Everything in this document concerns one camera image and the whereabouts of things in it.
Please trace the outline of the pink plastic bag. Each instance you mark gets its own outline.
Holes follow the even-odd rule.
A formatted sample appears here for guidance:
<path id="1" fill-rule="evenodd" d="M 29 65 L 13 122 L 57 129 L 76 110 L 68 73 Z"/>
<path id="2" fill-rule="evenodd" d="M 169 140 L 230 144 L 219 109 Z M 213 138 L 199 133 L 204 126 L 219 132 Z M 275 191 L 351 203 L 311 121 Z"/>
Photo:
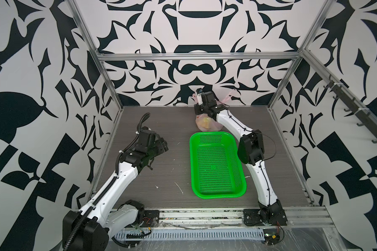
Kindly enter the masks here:
<path id="1" fill-rule="evenodd" d="M 230 91 L 228 95 L 222 99 L 219 99 L 217 95 L 214 92 L 213 93 L 218 99 L 217 101 L 218 104 L 224 104 L 226 107 L 228 107 L 227 102 L 232 100 L 233 94 L 236 92 L 237 90 Z M 198 100 L 196 98 L 196 91 L 193 94 L 193 99 L 195 101 L 195 104 L 197 104 Z M 223 128 L 223 125 L 216 121 L 216 117 L 208 117 L 207 114 L 196 115 L 195 123 L 197 127 L 203 132 L 221 131 Z"/>

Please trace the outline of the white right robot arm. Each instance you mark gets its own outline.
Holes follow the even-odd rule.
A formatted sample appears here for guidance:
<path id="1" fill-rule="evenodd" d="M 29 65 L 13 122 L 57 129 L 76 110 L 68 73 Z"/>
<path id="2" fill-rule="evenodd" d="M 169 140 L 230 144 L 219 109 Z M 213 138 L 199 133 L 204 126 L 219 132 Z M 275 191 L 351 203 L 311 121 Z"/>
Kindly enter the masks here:
<path id="1" fill-rule="evenodd" d="M 244 210 L 244 224 L 252 227 L 257 225 L 287 225 L 287 216 L 274 192 L 265 165 L 265 147 L 259 130 L 253 130 L 237 119 L 229 110 L 228 105 L 218 101 L 215 94 L 205 92 L 201 88 L 195 91 L 197 104 L 194 105 L 197 115 L 206 114 L 223 125 L 239 140 L 238 158 L 250 171 L 251 178 L 258 194 L 259 209 Z"/>

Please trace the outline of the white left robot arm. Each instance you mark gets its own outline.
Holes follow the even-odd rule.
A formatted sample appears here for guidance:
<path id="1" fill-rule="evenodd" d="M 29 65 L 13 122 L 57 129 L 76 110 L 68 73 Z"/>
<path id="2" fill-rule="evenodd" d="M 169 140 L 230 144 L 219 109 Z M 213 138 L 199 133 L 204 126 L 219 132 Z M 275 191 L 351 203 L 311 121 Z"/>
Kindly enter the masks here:
<path id="1" fill-rule="evenodd" d="M 129 184 L 145 168 L 152 168 L 155 157 L 168 151 L 167 142 L 143 126 L 145 113 L 133 141 L 117 156 L 115 170 L 100 190 L 78 211 L 69 211 L 62 223 L 65 251 L 103 251 L 110 241 L 122 248 L 134 248 L 152 233 L 143 231 L 145 206 L 128 200 L 117 211 L 112 209 Z"/>

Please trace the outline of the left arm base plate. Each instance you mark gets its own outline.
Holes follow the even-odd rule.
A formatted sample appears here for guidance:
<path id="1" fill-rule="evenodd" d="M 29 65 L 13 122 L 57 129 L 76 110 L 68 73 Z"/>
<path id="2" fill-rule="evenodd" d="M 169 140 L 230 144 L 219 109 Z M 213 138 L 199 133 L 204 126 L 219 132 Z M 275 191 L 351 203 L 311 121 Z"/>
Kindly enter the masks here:
<path id="1" fill-rule="evenodd" d="M 136 221 L 133 224 L 127 226 L 127 228 L 133 227 L 153 227 L 158 223 L 160 216 L 159 210 L 140 210 L 138 212 Z"/>

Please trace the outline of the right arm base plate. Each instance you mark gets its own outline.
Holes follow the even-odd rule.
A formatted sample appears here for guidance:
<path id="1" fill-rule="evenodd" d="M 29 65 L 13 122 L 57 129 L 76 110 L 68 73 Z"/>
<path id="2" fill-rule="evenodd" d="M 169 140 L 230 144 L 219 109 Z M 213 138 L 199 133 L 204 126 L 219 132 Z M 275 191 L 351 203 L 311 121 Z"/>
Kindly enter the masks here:
<path id="1" fill-rule="evenodd" d="M 283 209 L 244 209 L 244 224 L 248 227 L 254 226 L 286 226 L 288 219 Z"/>

